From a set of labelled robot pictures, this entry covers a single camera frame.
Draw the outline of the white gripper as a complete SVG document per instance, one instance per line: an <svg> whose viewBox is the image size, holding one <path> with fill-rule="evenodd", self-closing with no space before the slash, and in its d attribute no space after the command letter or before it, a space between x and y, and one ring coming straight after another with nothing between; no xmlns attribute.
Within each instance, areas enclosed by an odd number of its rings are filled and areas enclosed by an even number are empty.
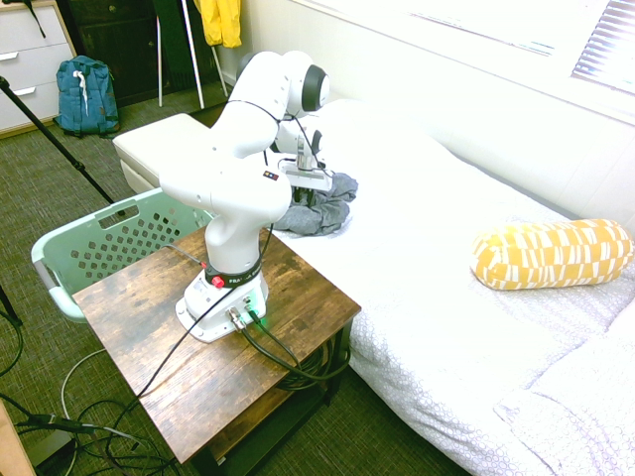
<svg viewBox="0 0 635 476"><path fill-rule="evenodd" d="M282 166L280 171L287 176L291 186L295 187L295 201L297 203L301 203L304 199L303 188L308 189L308 205L314 205L316 190L331 190L331 177L323 171L310 172L298 169L296 166Z"/></svg>

